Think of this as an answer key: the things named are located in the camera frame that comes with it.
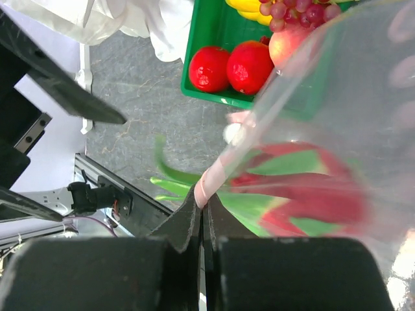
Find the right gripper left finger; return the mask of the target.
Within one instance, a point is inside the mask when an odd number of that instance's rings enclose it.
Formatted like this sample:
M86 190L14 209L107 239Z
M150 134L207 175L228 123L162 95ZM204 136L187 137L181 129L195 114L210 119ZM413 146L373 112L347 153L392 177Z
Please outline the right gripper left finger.
M189 191L148 236L33 240L1 278L1 309L198 310L200 216Z

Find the clear pink zip top bag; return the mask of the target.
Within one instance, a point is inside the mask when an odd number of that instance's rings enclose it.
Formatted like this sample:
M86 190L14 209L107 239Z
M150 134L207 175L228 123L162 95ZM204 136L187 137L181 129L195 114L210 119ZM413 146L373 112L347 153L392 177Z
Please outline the clear pink zip top bag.
M316 113L282 116L326 51L333 59ZM309 143L348 164L373 217L347 237L374 253L388 284L414 280L413 1L367 2L314 31L234 121L226 149Z

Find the red grapes bunch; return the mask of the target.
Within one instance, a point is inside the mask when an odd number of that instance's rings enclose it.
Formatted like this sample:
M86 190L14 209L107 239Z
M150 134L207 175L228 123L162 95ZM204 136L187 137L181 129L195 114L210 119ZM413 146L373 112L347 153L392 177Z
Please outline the red grapes bunch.
M270 17L269 29L280 32L287 27L314 30L342 13L335 1L260 1L259 13Z

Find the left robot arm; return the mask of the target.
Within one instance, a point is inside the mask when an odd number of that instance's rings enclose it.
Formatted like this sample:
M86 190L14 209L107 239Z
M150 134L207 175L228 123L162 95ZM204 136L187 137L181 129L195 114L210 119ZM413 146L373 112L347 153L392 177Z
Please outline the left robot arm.
M121 113L82 89L1 12L1 221L33 217L61 222L71 214L111 206L117 194L113 186L93 189L87 183L73 182L45 192L12 191L30 164L29 152L51 121L15 88L25 75L72 116L110 124L126 122Z

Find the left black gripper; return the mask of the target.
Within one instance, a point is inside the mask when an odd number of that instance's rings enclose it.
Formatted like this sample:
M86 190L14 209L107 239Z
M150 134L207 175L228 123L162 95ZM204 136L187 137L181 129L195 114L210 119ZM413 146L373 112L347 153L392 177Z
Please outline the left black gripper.
M9 190L29 166L28 153L51 121L15 88L26 74L70 115L110 124L124 124L126 117L82 89L1 11L1 205L61 222L60 213Z

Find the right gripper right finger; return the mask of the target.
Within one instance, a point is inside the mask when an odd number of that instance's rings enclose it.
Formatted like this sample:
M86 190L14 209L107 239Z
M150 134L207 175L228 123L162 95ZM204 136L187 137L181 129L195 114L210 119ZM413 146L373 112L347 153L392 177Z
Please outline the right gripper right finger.
M391 310L372 253L350 238L259 238L212 197L203 210L209 310Z

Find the pink dragon fruit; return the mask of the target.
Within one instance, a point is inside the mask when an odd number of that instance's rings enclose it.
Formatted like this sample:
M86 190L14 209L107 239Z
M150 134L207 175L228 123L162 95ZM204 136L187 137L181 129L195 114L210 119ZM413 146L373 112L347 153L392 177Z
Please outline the pink dragon fruit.
M229 212L257 236L353 236L373 217L370 199L348 164L309 143L230 146L201 175L171 167L165 139L154 159L165 190L159 201L192 194L206 213Z

